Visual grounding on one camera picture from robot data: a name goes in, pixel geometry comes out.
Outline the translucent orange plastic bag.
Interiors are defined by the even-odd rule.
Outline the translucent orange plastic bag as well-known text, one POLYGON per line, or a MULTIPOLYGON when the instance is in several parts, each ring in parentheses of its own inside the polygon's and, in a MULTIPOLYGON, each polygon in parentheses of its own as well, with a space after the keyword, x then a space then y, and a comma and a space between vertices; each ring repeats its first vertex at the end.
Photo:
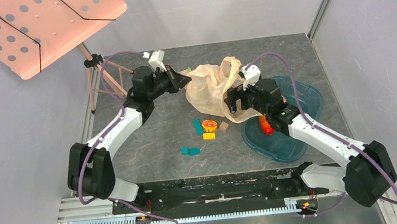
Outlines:
POLYGON ((231 113, 224 102, 228 89, 243 84, 238 73, 242 66, 239 59, 228 56, 220 65, 199 65, 191 71, 181 71, 183 76, 191 78, 185 86, 188 102, 203 114, 224 117, 233 123, 259 116, 258 111, 252 108, 231 113))

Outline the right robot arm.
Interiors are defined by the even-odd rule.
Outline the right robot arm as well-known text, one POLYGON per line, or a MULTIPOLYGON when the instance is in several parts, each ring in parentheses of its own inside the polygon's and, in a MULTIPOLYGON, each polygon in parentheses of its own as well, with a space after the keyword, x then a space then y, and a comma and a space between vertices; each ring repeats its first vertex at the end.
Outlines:
POLYGON ((300 103, 285 102, 273 79, 231 87, 224 102, 231 113, 258 111, 273 130, 314 147, 337 163, 300 165, 291 175, 291 186, 297 194, 323 188, 342 192, 365 207, 379 199, 397 205, 397 175, 383 144, 363 143, 320 124, 302 110, 300 103))

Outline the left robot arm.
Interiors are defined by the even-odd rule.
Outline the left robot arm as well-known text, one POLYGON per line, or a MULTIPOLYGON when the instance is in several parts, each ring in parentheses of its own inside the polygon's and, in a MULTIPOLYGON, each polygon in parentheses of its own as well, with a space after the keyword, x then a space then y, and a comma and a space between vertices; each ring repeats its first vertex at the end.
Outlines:
POLYGON ((116 199, 134 212, 145 208, 146 195, 135 183, 116 177, 112 160, 127 138, 146 123, 154 110, 154 101, 165 93, 177 93, 191 82, 189 76, 167 65, 152 70, 140 66, 133 71, 132 87, 119 114, 98 135, 70 148, 68 188, 92 199, 116 199))

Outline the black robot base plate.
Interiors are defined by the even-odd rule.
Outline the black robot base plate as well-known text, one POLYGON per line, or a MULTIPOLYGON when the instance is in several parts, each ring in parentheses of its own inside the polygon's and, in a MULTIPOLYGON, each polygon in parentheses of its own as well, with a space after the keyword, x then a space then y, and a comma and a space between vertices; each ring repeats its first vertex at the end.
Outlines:
POLYGON ((277 199, 328 192, 323 188, 311 189, 293 177, 293 172, 294 168, 281 168, 141 183, 131 205, 156 213, 183 204, 277 199))

